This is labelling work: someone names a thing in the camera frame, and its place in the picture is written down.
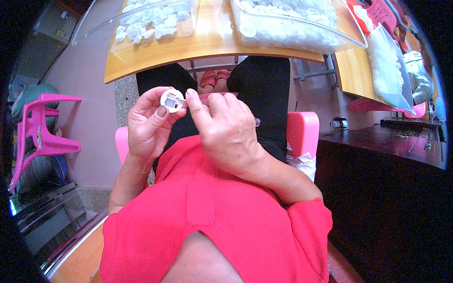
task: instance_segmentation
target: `chair armrest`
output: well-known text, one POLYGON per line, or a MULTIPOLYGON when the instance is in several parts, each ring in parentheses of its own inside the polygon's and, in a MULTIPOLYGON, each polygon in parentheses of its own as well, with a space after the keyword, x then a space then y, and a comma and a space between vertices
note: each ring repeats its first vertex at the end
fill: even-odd
POLYGON ((129 144, 127 143, 127 127, 121 127, 115 133, 116 149, 120 156, 121 164, 124 164, 126 155, 129 152, 129 144))
POLYGON ((288 112, 286 139, 297 158, 310 152, 311 158, 316 156, 319 138, 319 119, 314 112, 288 112))

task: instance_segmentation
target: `clear plastic tray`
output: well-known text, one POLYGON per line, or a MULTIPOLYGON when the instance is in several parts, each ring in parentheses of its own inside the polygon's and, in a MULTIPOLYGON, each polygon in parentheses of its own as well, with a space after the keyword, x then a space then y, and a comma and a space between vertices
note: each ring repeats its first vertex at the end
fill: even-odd
MULTIPOLYGON (((118 7, 118 0, 113 2, 118 7)), ((84 21, 91 12, 94 3, 90 6, 90 9, 84 15, 81 24, 77 28, 72 44, 76 45, 85 42, 99 47, 107 45, 110 46, 112 53, 134 45, 149 44, 153 41, 158 42, 161 38, 192 35, 195 31, 199 6, 199 0, 128 0, 123 2, 123 6, 118 9, 116 16, 96 25, 94 28, 87 29, 84 21), (172 15, 174 19, 173 24, 170 23, 171 29, 175 29, 174 32, 172 34, 156 34, 156 26, 159 24, 163 25, 161 28, 169 28, 166 26, 167 23, 165 23, 169 15, 172 15), (137 36, 133 37, 133 33, 130 34, 132 36, 127 36, 129 35, 130 26, 133 25, 137 26, 136 32, 139 34, 138 37, 141 37, 140 41, 136 40, 135 43, 134 40, 137 36), (124 35, 124 39, 116 40, 120 39, 117 35, 121 32, 125 33, 122 34, 124 35)))
MULTIPOLYGON (((300 3, 311 1, 310 3, 313 5, 314 2, 314 0, 268 0, 267 2, 275 4, 276 1, 282 2, 285 10, 292 5, 292 11, 300 9, 294 7, 296 4, 301 5, 300 3)), ((368 47, 362 30, 343 0, 322 0, 321 2, 329 3, 335 9, 338 17, 336 27, 308 20, 306 15, 302 16, 305 17, 304 19, 295 17, 296 14, 293 12, 291 12, 293 16, 290 16, 257 11, 245 5, 246 3, 242 0, 230 0, 239 41, 243 45, 277 46, 322 54, 368 47)))

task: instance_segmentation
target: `white cloth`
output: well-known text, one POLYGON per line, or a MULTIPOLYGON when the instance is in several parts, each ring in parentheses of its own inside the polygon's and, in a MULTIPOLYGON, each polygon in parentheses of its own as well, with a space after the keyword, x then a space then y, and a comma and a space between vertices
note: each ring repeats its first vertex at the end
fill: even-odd
POLYGON ((423 66, 420 52, 411 51, 404 54, 404 62, 409 73, 410 86, 412 87, 412 97, 415 105, 422 104, 433 97, 434 84, 431 76, 423 66))
POLYGON ((290 155, 286 155, 286 160, 292 167, 304 172, 314 182, 314 175, 316 173, 316 156, 312 159, 310 152, 293 158, 290 155))

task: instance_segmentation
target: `wooden table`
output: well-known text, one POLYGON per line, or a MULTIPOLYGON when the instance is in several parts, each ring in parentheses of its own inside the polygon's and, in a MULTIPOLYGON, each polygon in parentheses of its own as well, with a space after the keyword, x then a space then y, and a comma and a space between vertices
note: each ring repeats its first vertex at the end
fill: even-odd
POLYGON ((333 55, 340 91, 363 96, 389 105, 374 93, 370 63, 363 48, 349 49, 333 55))
POLYGON ((322 54, 296 49, 245 46, 239 43, 229 0, 200 0, 195 33, 153 39, 107 55, 104 83, 169 63, 231 55, 267 55, 324 62, 322 54))

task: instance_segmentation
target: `red sandal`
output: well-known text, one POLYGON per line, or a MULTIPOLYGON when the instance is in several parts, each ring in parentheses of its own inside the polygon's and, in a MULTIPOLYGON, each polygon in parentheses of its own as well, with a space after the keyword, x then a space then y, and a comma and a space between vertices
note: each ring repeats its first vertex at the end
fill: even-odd
POLYGON ((212 87, 216 86, 216 73, 214 71, 206 71, 200 80, 201 87, 204 88, 207 85, 212 87))
POLYGON ((222 69, 217 71, 216 82, 218 79, 228 79, 231 75, 231 70, 222 69))

